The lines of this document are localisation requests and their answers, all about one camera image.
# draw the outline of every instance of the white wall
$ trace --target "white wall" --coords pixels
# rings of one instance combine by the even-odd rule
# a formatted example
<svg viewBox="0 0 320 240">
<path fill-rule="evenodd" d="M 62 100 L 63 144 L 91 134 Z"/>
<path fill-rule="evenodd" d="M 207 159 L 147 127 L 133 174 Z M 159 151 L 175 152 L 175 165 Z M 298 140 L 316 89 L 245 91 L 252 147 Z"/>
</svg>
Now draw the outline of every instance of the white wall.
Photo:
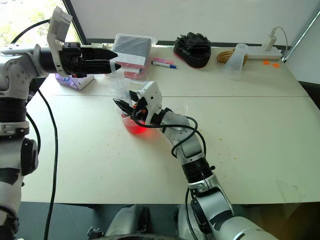
<svg viewBox="0 0 320 240">
<path fill-rule="evenodd" d="M 320 0 L 70 0 L 87 39 L 114 39 L 117 33 L 174 41 L 202 33 L 211 42 L 262 44 L 275 26 L 289 45 Z M 281 32 L 277 45 L 285 45 Z"/>
<path fill-rule="evenodd" d="M 286 65 L 298 81 L 320 84 L 320 17 L 288 57 Z"/>
</svg>

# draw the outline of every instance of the red liquid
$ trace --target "red liquid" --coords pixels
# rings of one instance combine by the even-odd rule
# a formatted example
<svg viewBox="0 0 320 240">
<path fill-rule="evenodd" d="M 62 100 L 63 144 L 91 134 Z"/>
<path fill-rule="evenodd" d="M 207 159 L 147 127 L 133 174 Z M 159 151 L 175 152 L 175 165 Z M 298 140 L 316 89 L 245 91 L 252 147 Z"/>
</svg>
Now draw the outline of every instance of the red liquid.
<svg viewBox="0 0 320 240">
<path fill-rule="evenodd" d="M 125 117 L 122 121 L 127 131 L 131 134 L 141 134 L 146 130 L 145 127 L 137 125 L 130 117 Z"/>
</svg>

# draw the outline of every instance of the marker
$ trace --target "marker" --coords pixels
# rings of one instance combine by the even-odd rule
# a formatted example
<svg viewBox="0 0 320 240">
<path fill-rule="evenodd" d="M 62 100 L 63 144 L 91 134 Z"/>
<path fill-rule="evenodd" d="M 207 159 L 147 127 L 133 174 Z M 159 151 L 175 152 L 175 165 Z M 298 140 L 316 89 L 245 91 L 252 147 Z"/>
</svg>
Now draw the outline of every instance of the marker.
<svg viewBox="0 0 320 240">
<path fill-rule="evenodd" d="M 176 65 L 166 64 L 166 63 L 157 62 L 157 61 L 151 61 L 151 64 L 152 64 L 152 65 L 161 66 L 161 67 L 170 68 L 170 69 L 177 69 L 177 66 L 176 66 Z"/>
</svg>

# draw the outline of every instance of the white cable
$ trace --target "white cable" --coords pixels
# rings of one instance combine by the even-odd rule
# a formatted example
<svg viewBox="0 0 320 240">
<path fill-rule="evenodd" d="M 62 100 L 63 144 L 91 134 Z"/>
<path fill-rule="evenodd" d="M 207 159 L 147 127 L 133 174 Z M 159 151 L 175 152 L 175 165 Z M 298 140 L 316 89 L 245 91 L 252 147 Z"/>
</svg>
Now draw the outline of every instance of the white cable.
<svg viewBox="0 0 320 240">
<path fill-rule="evenodd" d="M 283 60 L 285 60 L 286 57 L 287 57 L 287 53 L 288 53 L 288 38 L 287 38 L 287 34 L 286 34 L 285 30 L 284 30 L 281 26 L 276 26 L 276 27 L 272 30 L 271 34 L 272 34 L 272 33 L 275 33 L 276 29 L 281 29 L 282 32 L 283 32 L 283 34 L 284 34 L 284 37 L 285 37 L 285 52 L 284 52 L 284 55 L 283 55 Z"/>
<path fill-rule="evenodd" d="M 109 64 L 110 64 L 110 69 L 112 73 L 116 72 L 116 63 L 114 60 L 109 60 Z"/>
</svg>

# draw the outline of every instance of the white power strip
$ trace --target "white power strip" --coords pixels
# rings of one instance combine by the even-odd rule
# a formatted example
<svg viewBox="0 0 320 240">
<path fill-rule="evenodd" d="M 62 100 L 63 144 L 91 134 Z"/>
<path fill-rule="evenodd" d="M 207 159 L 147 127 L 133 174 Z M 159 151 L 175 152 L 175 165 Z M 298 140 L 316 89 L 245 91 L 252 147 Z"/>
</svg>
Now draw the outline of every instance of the white power strip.
<svg viewBox="0 0 320 240">
<path fill-rule="evenodd" d="M 246 52 L 248 59 L 280 59 L 281 52 L 273 46 L 269 51 L 265 51 L 261 46 L 248 46 Z"/>
</svg>

